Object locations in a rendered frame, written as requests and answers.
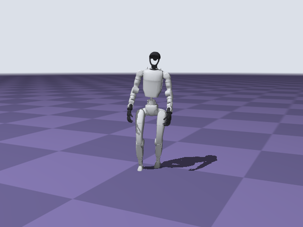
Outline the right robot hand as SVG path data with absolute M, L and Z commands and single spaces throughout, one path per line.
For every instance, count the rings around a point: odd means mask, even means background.
M 129 108 L 127 108 L 127 120 L 128 120 L 128 122 L 133 122 L 132 120 L 131 120 L 131 117 L 133 117 L 132 116 L 132 114 L 131 114 L 131 110 L 133 109 L 133 105 L 132 104 L 130 104 L 129 105 Z M 131 116 L 131 117 L 130 117 Z

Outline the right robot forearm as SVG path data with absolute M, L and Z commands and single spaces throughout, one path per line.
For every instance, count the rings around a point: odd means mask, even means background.
M 130 104 L 132 104 L 132 105 L 134 106 L 136 94 L 133 93 L 133 89 L 134 89 L 134 87 L 133 87 L 132 90 L 131 90 L 130 98 L 129 98 L 129 104 L 127 105 L 127 108 L 129 108 L 129 105 L 130 105 Z

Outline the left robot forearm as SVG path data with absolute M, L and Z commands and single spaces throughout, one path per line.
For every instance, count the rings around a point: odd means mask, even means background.
M 173 92 L 170 90 L 170 96 L 167 97 L 167 108 L 170 108 L 170 111 L 173 112 Z

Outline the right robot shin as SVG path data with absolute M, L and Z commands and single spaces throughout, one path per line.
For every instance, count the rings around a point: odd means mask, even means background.
M 138 158 L 139 166 L 143 166 L 143 147 L 140 146 L 140 144 L 136 143 L 136 155 Z

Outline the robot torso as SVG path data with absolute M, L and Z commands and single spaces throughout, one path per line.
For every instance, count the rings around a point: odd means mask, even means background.
M 150 97 L 148 99 L 147 104 L 145 105 L 145 114 L 149 116 L 158 115 L 158 104 L 155 102 L 154 97 L 159 97 L 159 94 L 162 90 L 163 84 L 163 71 L 158 70 L 150 70 L 152 68 L 147 67 L 147 69 L 143 72 L 143 91 L 146 97 Z

